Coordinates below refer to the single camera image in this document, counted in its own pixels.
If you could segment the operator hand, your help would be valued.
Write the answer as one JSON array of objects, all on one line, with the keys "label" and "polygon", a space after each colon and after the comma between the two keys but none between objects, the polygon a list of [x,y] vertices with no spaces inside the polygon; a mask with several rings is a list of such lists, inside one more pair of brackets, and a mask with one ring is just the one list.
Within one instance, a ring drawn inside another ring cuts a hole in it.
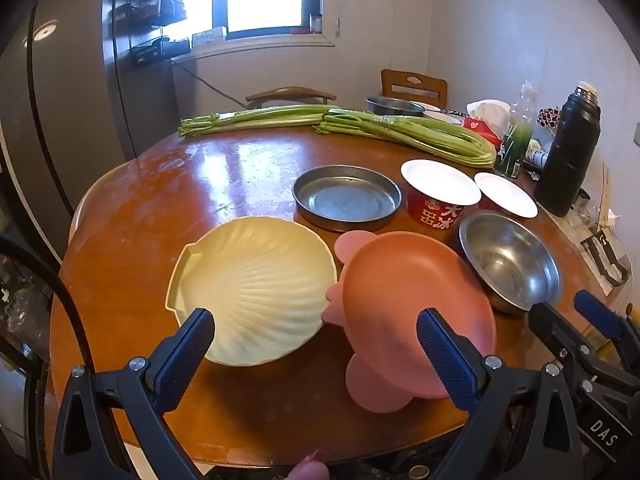
[{"label": "operator hand", "polygon": [[315,450],[301,460],[285,477],[286,480],[329,480],[329,468],[321,450]]}]

